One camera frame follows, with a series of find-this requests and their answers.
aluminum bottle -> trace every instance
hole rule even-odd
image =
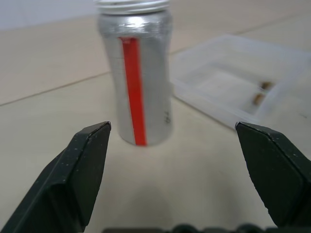
[[[157,144],[172,131],[169,0],[96,3],[116,89],[119,134],[138,146]]]

clear plastic tray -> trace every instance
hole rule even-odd
[[[309,53],[232,35],[173,59],[176,97],[232,128],[258,124],[311,65]]]

red stripe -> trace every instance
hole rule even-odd
[[[147,145],[147,140],[143,108],[139,40],[136,38],[121,38],[121,40],[135,143],[139,146],[145,146]]]

white wall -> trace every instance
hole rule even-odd
[[[93,0],[0,0],[0,30],[94,14]]]

beige floor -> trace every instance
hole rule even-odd
[[[244,30],[248,32],[242,34],[251,38],[302,50],[311,48],[311,40],[297,30],[311,31],[311,14],[280,20],[307,10],[308,1],[208,2],[208,13],[200,7],[197,14],[189,13],[194,16],[191,23],[182,14],[178,16],[178,12],[187,12],[185,2],[173,8],[177,19],[172,52],[224,32]],[[276,22],[257,28],[269,20]],[[282,35],[289,30],[299,34],[283,40]],[[8,55],[7,59],[3,53],[0,56],[1,69],[6,72],[0,80],[1,103],[109,71],[91,17],[0,36],[4,39],[0,40],[0,50]],[[305,154],[311,154],[311,108],[304,101],[310,99],[309,87],[307,75],[264,123],[285,133]],[[107,73],[0,106],[0,228],[43,167],[71,137],[83,127],[105,120],[112,122],[113,129],[87,233],[116,226],[171,228],[184,222],[198,228],[233,229],[245,222],[273,225],[249,179],[232,130],[173,99],[175,129],[171,138],[159,146],[137,148],[117,134],[113,96],[112,79]]]

